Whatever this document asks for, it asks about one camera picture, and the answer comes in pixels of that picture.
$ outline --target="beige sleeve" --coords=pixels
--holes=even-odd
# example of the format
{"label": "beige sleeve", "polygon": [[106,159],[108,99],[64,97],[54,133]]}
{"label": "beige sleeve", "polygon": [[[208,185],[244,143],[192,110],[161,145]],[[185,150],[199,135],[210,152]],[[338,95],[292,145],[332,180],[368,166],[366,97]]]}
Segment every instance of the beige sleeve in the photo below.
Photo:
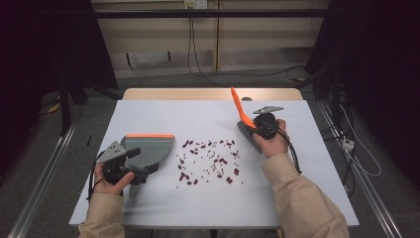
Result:
{"label": "beige sleeve", "polygon": [[337,206],[315,183],[299,175],[287,154],[269,158],[262,171],[271,185],[286,237],[350,237]]}
{"label": "beige sleeve", "polygon": [[121,225],[123,201],[124,197],[120,195],[93,193],[86,220],[78,226],[79,237],[125,237]]}

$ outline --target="orange dustpan handle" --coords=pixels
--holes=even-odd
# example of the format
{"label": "orange dustpan handle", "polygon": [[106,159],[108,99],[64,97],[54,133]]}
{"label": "orange dustpan handle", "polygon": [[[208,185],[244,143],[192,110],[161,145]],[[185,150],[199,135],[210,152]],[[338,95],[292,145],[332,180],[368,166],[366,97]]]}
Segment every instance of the orange dustpan handle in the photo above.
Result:
{"label": "orange dustpan handle", "polygon": [[244,113],[244,110],[242,109],[242,105],[239,100],[238,94],[235,91],[235,88],[231,87],[231,92],[232,92],[232,97],[234,98],[234,101],[235,101],[235,105],[237,106],[241,121],[244,122],[244,124],[249,127],[257,128],[254,122]]}

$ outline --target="gray floor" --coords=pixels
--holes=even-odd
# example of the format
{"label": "gray floor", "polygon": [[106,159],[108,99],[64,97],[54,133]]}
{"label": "gray floor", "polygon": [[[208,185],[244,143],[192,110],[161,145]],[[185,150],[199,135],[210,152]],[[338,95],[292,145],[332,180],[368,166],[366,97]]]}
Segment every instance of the gray floor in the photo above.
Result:
{"label": "gray floor", "polygon": [[[247,74],[262,74],[277,72],[279,69],[256,69],[241,71]],[[301,69],[293,69],[287,73],[277,73],[268,76],[243,76],[221,75],[208,77],[212,81],[237,87],[283,87],[287,78],[304,77],[306,74]],[[123,93],[129,87],[214,87],[202,77],[190,74],[175,75],[151,75],[142,78],[119,79],[120,89],[114,90]],[[28,230],[27,237],[77,237],[75,227],[69,226],[68,220],[76,201],[79,198],[79,190],[83,187],[89,172],[92,159],[99,150],[102,137],[106,132],[116,102],[102,96],[93,90],[87,90],[89,101],[87,105],[71,104],[71,111],[82,109],[83,114],[77,124],[72,139],[66,149],[59,167],[52,177],[52,182],[44,196],[43,202]],[[305,87],[302,95],[308,101],[314,118],[320,130],[327,128],[324,116],[319,108],[319,103],[313,98],[311,87]],[[382,167],[382,175],[371,177],[370,180],[377,189],[380,197],[390,210],[396,225],[403,237],[417,237],[420,233],[420,192],[415,186],[395,167],[385,148],[376,144],[372,134],[363,120],[353,111],[356,118],[356,130],[358,136],[366,144],[369,150],[378,158]],[[0,186],[0,237],[6,237],[12,229],[23,206],[29,199],[40,174],[53,153],[60,133],[59,111],[41,116],[32,132],[29,140],[25,143],[22,154],[16,158],[16,164],[5,175],[3,184]],[[334,140],[326,141],[333,162],[342,177],[345,173],[346,163],[342,153]],[[357,145],[357,156],[368,171],[375,171],[376,165],[369,155]],[[379,224],[361,187],[356,184],[356,190],[350,197],[356,215],[361,225],[351,227],[352,237],[385,237],[385,233]],[[149,231],[128,229],[128,237],[148,237]]]}

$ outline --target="hand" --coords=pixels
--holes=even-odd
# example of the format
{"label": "hand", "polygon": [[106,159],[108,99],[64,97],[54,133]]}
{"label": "hand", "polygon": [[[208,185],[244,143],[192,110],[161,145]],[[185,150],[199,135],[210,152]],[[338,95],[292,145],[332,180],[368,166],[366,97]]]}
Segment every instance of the hand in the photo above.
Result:
{"label": "hand", "polygon": [[[287,136],[286,122],[281,119],[277,119],[276,121],[278,123],[278,127]],[[257,133],[254,133],[253,137],[254,137],[254,140],[262,148],[262,153],[265,155],[266,158],[271,158],[281,153],[287,153],[288,145],[286,141],[280,135],[278,135],[278,133],[275,134],[275,136],[271,140],[266,140],[263,137],[257,135]]]}
{"label": "hand", "polygon": [[130,183],[134,178],[134,173],[129,172],[123,176],[115,185],[105,180],[102,175],[102,169],[104,165],[99,164],[95,167],[95,188],[93,193],[105,193],[111,195],[119,195],[123,188]]}

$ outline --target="electrical wire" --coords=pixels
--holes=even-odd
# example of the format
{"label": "electrical wire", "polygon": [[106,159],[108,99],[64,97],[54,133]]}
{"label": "electrical wire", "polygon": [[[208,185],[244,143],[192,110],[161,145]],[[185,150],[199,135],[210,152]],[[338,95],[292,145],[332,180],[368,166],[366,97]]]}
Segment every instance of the electrical wire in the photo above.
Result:
{"label": "electrical wire", "polygon": [[346,113],[346,110],[344,109],[344,107],[343,107],[343,105],[341,105],[340,104],[340,107],[341,107],[341,109],[343,110],[343,112],[344,112],[344,114],[345,114],[345,116],[346,116],[346,119],[347,119],[347,121],[349,122],[349,126],[350,126],[350,128],[352,129],[352,131],[353,131],[353,134],[354,134],[354,136],[355,136],[355,138],[358,140],[358,142],[362,145],[362,147],[369,153],[369,155],[371,156],[371,158],[373,159],[373,161],[376,163],[376,165],[377,165],[377,167],[378,167],[378,169],[379,169],[379,172],[378,173],[376,173],[376,174],[373,174],[373,173],[370,173],[370,172],[368,172],[368,171],[366,171],[363,167],[362,167],[362,165],[361,164],[359,164],[357,161],[355,161],[355,159],[353,159],[353,156],[350,156],[350,159],[355,163],[355,165],[362,171],[362,172],[364,172],[365,174],[367,174],[367,175],[369,175],[369,176],[372,176],[372,177],[378,177],[378,176],[380,176],[381,174],[382,174],[382,168],[380,167],[380,164],[377,162],[377,159],[374,157],[374,155],[368,150],[368,148],[364,145],[364,143],[362,143],[362,141],[361,141],[361,139],[359,139],[359,137],[358,137],[358,135],[356,134],[356,132],[355,132],[355,129],[353,128],[353,126],[351,125],[351,120],[349,119],[349,116],[347,115],[347,113]]}
{"label": "electrical wire", "polygon": [[299,174],[302,174],[302,170],[299,167],[299,161],[297,159],[297,154],[296,151],[294,150],[293,145],[291,144],[290,140],[287,138],[286,134],[283,132],[283,130],[281,130],[281,128],[277,127],[277,133],[278,135],[280,135],[284,141],[287,143],[289,149],[290,149],[290,154],[291,154],[291,158],[293,160],[294,166],[296,167],[296,170]]}
{"label": "electrical wire", "polygon": [[[314,7],[314,0],[311,1],[311,10],[313,9],[313,7]],[[311,18],[311,28],[312,28],[312,35],[314,36],[314,40],[316,41],[313,18]]]}
{"label": "electrical wire", "polygon": [[98,182],[95,183],[94,186],[93,185],[93,174],[95,173],[95,167],[96,167],[96,162],[99,160],[99,158],[102,156],[102,154],[104,154],[104,152],[99,153],[99,155],[96,157],[96,159],[93,161],[92,163],[92,167],[90,168],[90,174],[89,174],[89,189],[87,191],[87,197],[86,200],[88,200],[90,202],[90,198],[92,198],[92,194],[93,194],[93,189],[95,188],[96,184],[99,183],[100,181],[103,180],[100,179]]}
{"label": "electrical wire", "polygon": [[[195,55],[195,62],[197,63],[197,67],[198,67],[198,71],[200,72],[200,75],[197,75],[195,73],[192,72],[191,67],[189,65],[189,54],[191,51],[191,39],[192,39],[192,44],[194,47],[194,55]],[[194,36],[194,21],[192,20],[192,18],[189,18],[189,44],[188,44],[188,57],[187,57],[187,64],[188,64],[188,70],[189,72],[194,75],[194,76],[201,76],[203,77],[206,81],[210,82],[211,84],[217,85],[217,86],[221,86],[221,87],[228,87],[224,84],[218,83],[218,82],[214,82],[211,81],[210,79],[208,79],[204,73],[201,71],[200,68],[200,64],[198,63],[198,58],[197,58],[197,51],[195,50],[195,36]]]}
{"label": "electrical wire", "polygon": [[[190,52],[191,52],[191,43],[193,45],[193,50],[194,50],[194,57],[195,57],[195,62],[197,64],[198,67],[198,71],[200,72],[199,74],[194,73],[191,70],[190,67]],[[198,76],[198,77],[204,77],[204,79],[212,84],[216,84],[218,86],[222,86],[222,87],[228,87],[226,85],[223,85],[221,83],[217,83],[214,81],[211,81],[208,77],[210,76],[220,76],[220,75],[236,75],[236,76],[254,76],[254,77],[261,77],[261,76],[271,76],[271,75],[276,75],[276,74],[281,74],[286,72],[287,73],[287,79],[288,79],[288,72],[294,68],[298,68],[298,67],[304,67],[305,65],[295,65],[295,66],[291,66],[287,69],[283,69],[280,71],[275,71],[275,72],[268,72],[268,73],[257,73],[257,74],[252,74],[252,73],[235,73],[235,72],[217,72],[217,73],[208,73],[208,74],[204,74],[200,68],[200,64],[198,62],[198,57],[197,57],[197,52],[196,52],[196,47],[195,47],[195,30],[194,30],[194,21],[192,18],[189,18],[189,43],[188,43],[188,55],[187,55],[187,65],[188,65],[188,70],[189,72],[194,75],[194,76]]]}
{"label": "electrical wire", "polygon": [[[346,158],[346,154],[344,153],[344,151],[343,151],[343,150],[341,150],[341,152],[342,152],[343,157],[344,157],[344,158]],[[352,161],[353,161],[353,160],[349,160],[349,161],[347,162],[347,160],[346,160],[346,162],[347,162],[347,166],[348,166],[348,167],[347,167],[346,173],[345,173],[345,175],[344,175],[344,177],[343,177],[343,179],[342,179],[342,184],[343,184],[343,185],[345,185],[346,180],[347,180],[347,175],[348,175],[348,172],[350,172],[350,174],[352,175],[352,184],[353,184],[353,187],[352,187],[352,188],[349,188],[350,193],[347,195],[347,197],[351,197],[351,196],[355,193],[355,189],[356,189],[355,174],[353,173],[353,170],[351,169]]]}

